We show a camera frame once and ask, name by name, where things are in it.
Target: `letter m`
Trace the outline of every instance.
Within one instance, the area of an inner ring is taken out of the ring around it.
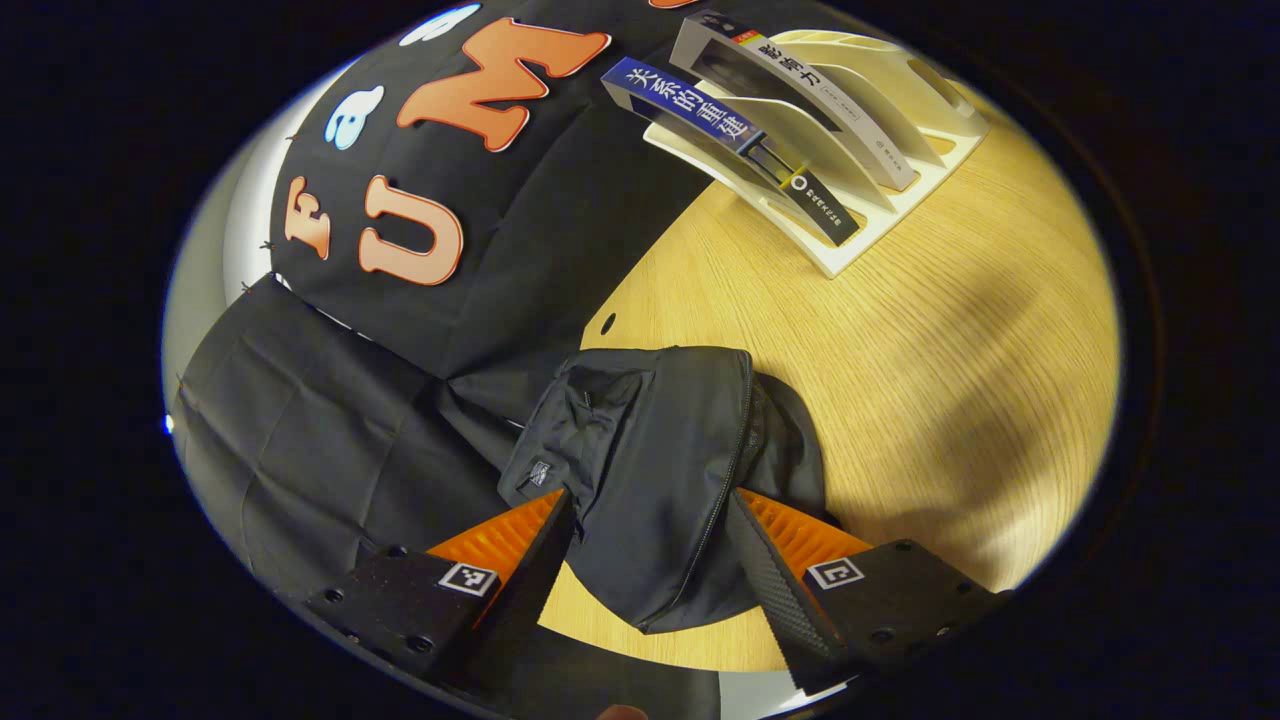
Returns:
[[[462,51],[480,69],[415,90],[396,117],[396,124],[403,128],[419,120],[447,123],[484,137],[485,150],[500,152],[529,122],[529,109],[516,105],[494,110],[480,104],[545,97],[547,86],[522,61],[538,63],[550,77],[568,77],[612,40],[603,32],[577,35],[502,18],[462,45]]]

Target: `orange gripper pad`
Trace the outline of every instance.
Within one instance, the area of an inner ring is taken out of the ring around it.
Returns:
[[[530,500],[520,507],[453,536],[426,553],[493,570],[506,585],[563,492],[561,488],[538,500]]]
[[[801,585],[809,568],[872,548],[854,536],[776,500],[749,489],[737,488],[737,492]]]

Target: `black fabric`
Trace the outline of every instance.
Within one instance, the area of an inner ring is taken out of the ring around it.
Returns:
[[[723,532],[739,486],[824,514],[809,414],[781,380],[754,373],[745,351],[673,347],[567,360],[499,492],[515,506],[568,488],[575,575],[616,615],[660,633],[755,605]]]
[[[769,0],[709,5],[764,32],[846,26],[808,0],[787,3],[785,13]],[[689,77],[668,63],[686,14],[645,0],[488,0],[428,42],[401,47],[402,33],[389,37],[324,94],[293,137],[271,210],[273,269],[307,304],[449,380],[458,396],[522,421],[557,365],[579,348],[595,310],[709,182],[644,142],[648,123],[620,109],[599,81],[625,55]],[[463,42],[504,17],[607,32],[613,41],[570,77],[548,78],[540,65],[526,63],[549,94],[486,104],[530,111],[502,152],[445,123],[398,127],[396,114],[420,86],[477,69],[461,51]],[[352,92],[376,86],[384,96],[358,140],[342,151],[325,142],[334,109]],[[365,227],[417,252],[434,242],[410,220],[366,215],[365,191],[376,174],[457,215],[465,242],[449,279],[426,287],[360,268],[357,240]],[[305,192],[329,215],[326,260],[308,245],[283,240],[296,177],[306,178]]]
[[[474,415],[266,277],[192,357],[174,436],[232,551],[301,598],[378,546],[426,548],[506,510],[485,455],[508,456],[518,429]]]

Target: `black cloth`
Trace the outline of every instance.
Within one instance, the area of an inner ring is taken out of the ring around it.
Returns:
[[[809,413],[745,351],[673,347],[566,360],[498,489],[515,506],[567,488],[573,574],[616,615],[662,633],[755,606],[723,529],[739,486],[824,515]]]
[[[270,275],[200,345],[173,416],[214,528],[288,598],[380,546],[425,550],[507,510],[494,486],[517,428]]]

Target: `zipper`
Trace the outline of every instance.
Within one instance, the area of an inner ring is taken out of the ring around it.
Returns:
[[[669,612],[672,607],[675,607],[676,602],[680,600],[680,596],[685,593],[685,588],[689,587],[689,580],[690,578],[694,577],[694,569],[698,568],[698,559],[701,557],[703,550],[707,547],[707,541],[710,539],[712,528],[716,527],[716,519],[719,518],[721,506],[724,505],[724,498],[728,497],[730,486],[733,482],[733,473],[737,469],[737,459],[742,454],[742,441],[746,439],[748,437],[748,428],[750,425],[750,419],[751,419],[751,401],[754,400],[751,392],[754,386],[751,379],[754,375],[755,373],[751,370],[750,366],[748,366],[746,383],[745,383],[746,397],[742,401],[742,420],[739,424],[737,443],[733,446],[733,456],[730,457],[728,460],[728,470],[724,473],[724,479],[721,480],[721,489],[719,495],[716,497],[716,505],[712,507],[712,516],[709,520],[707,520],[707,527],[703,528],[703,537],[700,541],[698,541],[698,548],[694,550],[694,556],[689,561],[689,570],[685,571],[685,579],[681,580],[680,589],[676,591],[676,596],[671,598],[671,602],[668,602],[666,607],[644,619],[644,621],[641,623],[643,625],[641,629],[648,629],[649,625],[652,625],[659,618]]]

